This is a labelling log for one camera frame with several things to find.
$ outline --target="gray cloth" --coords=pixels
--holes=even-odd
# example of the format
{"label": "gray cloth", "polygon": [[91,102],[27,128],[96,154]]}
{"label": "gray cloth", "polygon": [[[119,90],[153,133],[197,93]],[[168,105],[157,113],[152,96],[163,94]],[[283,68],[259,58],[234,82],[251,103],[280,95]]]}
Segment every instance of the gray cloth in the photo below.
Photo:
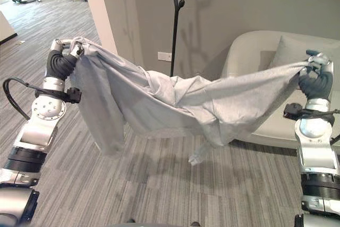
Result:
{"label": "gray cloth", "polygon": [[195,165],[210,147],[224,146],[240,132],[254,132],[296,87],[308,62],[208,81],[169,77],[119,57],[84,38],[84,56],[71,76],[82,92],[79,109],[103,154],[124,145],[123,125],[144,136],[203,134],[207,144],[190,158]]}

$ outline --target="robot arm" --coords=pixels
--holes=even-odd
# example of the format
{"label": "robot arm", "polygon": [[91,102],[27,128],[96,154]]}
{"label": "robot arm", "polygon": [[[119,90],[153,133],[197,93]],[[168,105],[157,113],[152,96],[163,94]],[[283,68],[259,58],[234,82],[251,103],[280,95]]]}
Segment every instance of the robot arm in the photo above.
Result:
{"label": "robot arm", "polygon": [[287,105],[284,116],[297,120],[295,136],[299,142],[297,157],[301,174],[302,209],[309,214],[297,215],[295,227],[340,226],[340,168],[330,146],[334,124],[330,112],[333,86],[333,63],[323,53],[307,51],[310,68],[300,73],[299,85],[307,97],[305,109]]}
{"label": "robot arm", "polygon": [[36,92],[31,118],[22,127],[0,169],[0,223],[5,226],[24,224],[32,219],[39,192],[31,187],[39,182],[40,169],[58,131],[57,124],[66,112],[65,102],[80,101],[78,89],[64,92],[65,79],[83,54],[78,44],[64,56],[63,50],[70,43],[70,40],[53,41],[42,90]]}

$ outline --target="electrical outlet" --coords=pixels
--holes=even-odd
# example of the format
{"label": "electrical outlet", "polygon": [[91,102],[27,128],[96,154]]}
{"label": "electrical outlet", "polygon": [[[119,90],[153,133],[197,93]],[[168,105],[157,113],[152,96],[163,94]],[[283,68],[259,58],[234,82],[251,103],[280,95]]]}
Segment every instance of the electrical outlet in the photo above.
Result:
{"label": "electrical outlet", "polygon": [[171,62],[171,53],[158,52],[158,60],[159,61],[170,61]]}

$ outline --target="black coat rack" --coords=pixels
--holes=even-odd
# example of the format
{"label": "black coat rack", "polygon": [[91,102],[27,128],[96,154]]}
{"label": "black coat rack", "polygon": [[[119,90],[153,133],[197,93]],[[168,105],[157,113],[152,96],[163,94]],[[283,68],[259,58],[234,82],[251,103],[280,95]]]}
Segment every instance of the black coat rack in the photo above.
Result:
{"label": "black coat rack", "polygon": [[172,38],[172,58],[171,58],[171,71],[170,76],[174,75],[174,65],[175,65],[175,52],[176,52],[176,39],[177,39],[177,27],[179,23],[179,12],[180,9],[184,6],[184,0],[174,0],[175,5],[175,17],[174,17],[174,31],[173,31],[173,38]]}

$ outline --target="striped carpet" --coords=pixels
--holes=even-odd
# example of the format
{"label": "striped carpet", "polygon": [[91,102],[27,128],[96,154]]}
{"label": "striped carpet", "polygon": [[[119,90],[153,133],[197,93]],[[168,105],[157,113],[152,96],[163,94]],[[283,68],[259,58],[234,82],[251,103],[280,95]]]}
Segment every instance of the striped carpet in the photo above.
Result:
{"label": "striped carpet", "polygon": [[[85,36],[99,43],[86,2],[42,0],[0,6],[18,36],[0,46],[0,79],[18,76],[41,85],[54,38]],[[17,45],[18,40],[25,41]],[[33,91],[13,84],[29,111]],[[24,119],[0,93],[0,157],[6,160]],[[36,189],[31,226],[107,226],[138,222],[188,226],[293,226],[300,210],[296,152],[240,141],[213,151],[191,167],[203,137],[147,140],[125,127],[126,146],[103,157],[77,109],[68,105]]]}

